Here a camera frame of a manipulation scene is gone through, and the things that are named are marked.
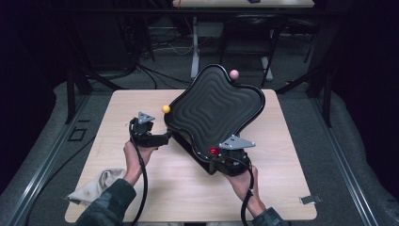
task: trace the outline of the sleeve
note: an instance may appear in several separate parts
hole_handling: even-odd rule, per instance
[[[254,226],[288,226],[272,207],[252,220]]]
[[[103,192],[76,221],[75,225],[121,225],[135,189],[123,179],[118,179]]]

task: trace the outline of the ball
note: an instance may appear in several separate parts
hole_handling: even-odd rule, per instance
[[[163,105],[162,106],[162,112],[164,112],[165,114],[170,112],[170,106],[169,105]]]
[[[240,73],[237,70],[231,70],[230,71],[230,78],[232,80],[237,80],[239,75],[240,75]]]

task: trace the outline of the hand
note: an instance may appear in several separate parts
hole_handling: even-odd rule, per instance
[[[261,198],[259,197],[259,188],[258,188],[258,169],[255,166],[252,166],[252,173],[254,177],[254,184],[253,184],[253,196],[248,201],[247,209],[251,213],[251,215],[255,218],[260,215],[266,207],[264,206]],[[234,190],[235,194],[240,198],[241,201],[247,195],[247,191],[249,190],[249,183],[250,183],[250,174],[248,171],[236,176],[229,176],[223,174],[227,180],[230,182],[232,189]]]
[[[141,157],[143,158],[144,164],[147,164],[150,161],[150,156],[153,151],[158,149],[158,147],[150,147],[150,148],[143,148],[138,146],[138,150],[140,151]],[[138,155],[135,149],[135,146],[131,141],[127,141],[125,143],[125,147],[123,148],[126,158],[126,174],[123,177],[125,181],[127,181],[130,185],[134,186],[140,178],[142,173],[140,164],[138,162]]]

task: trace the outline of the beige cloth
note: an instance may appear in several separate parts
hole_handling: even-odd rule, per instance
[[[125,169],[106,169],[100,175],[76,189],[67,198],[71,202],[81,202],[84,205],[90,205],[101,196],[103,191],[119,178],[123,178],[125,174]]]

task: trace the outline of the wooden table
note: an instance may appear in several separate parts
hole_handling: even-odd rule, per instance
[[[105,169],[125,168],[123,145],[129,139],[128,124],[138,111],[155,117],[153,134],[164,134],[162,105],[170,104],[183,90],[119,90],[114,92],[94,140],[77,187]],[[299,197],[311,195],[294,144],[282,115],[277,95],[264,89],[263,113],[241,137],[256,142],[246,149],[259,169],[261,199],[286,220],[316,217],[314,205],[304,205]],[[240,221],[241,201],[229,182],[217,172],[207,174],[171,138],[152,155],[147,167],[149,193],[141,222]],[[135,186],[137,197],[129,206],[125,221],[133,221],[141,202],[142,178]],[[65,219],[75,222],[85,207],[71,203]]]

